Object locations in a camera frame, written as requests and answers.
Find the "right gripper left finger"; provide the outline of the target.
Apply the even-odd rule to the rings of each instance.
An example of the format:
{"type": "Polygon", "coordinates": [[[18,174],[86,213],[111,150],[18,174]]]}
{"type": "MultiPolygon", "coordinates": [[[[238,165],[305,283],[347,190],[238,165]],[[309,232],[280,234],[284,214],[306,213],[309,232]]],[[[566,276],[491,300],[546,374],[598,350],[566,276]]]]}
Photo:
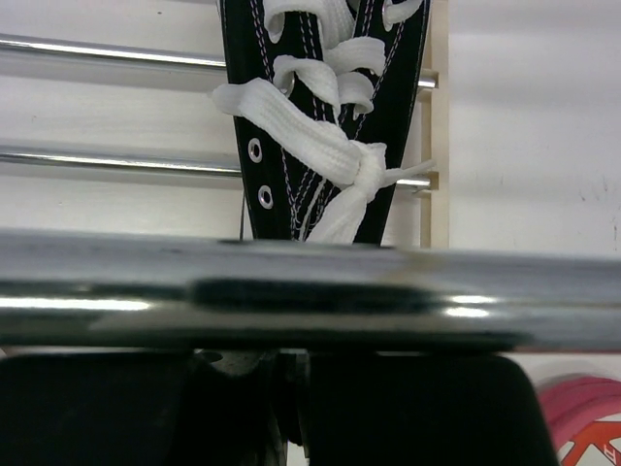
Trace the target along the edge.
{"type": "Polygon", "coordinates": [[[282,465],[261,370],[183,353],[22,354],[1,362],[5,465],[282,465]]]}

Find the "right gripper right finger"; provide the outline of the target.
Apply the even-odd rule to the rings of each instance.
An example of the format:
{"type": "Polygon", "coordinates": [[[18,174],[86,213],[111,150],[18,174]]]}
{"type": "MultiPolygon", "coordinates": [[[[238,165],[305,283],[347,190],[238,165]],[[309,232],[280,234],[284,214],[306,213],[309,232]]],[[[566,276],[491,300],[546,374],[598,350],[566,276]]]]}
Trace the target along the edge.
{"type": "Polygon", "coordinates": [[[312,465],[555,465],[534,387],[490,353],[315,352],[298,359],[285,437],[312,465]]]}

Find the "black sneaker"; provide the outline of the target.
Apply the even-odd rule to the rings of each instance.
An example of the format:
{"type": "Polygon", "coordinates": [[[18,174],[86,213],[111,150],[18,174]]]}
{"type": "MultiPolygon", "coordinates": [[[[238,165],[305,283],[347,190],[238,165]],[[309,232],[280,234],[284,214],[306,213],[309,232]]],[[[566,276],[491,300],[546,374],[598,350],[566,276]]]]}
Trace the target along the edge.
{"type": "Polygon", "coordinates": [[[260,240],[381,242],[404,152],[427,1],[223,1],[227,78],[251,231],[260,240]]]}

